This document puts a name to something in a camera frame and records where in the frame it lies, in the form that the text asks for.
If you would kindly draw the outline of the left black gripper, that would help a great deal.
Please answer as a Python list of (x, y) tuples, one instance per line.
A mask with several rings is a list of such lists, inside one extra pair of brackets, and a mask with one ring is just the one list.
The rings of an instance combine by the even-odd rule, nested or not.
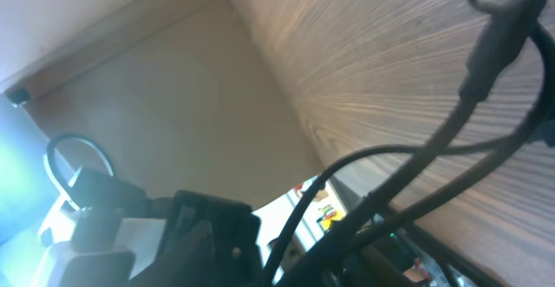
[(260, 226), (247, 204), (181, 190), (168, 202), (155, 260), (129, 285), (261, 286)]

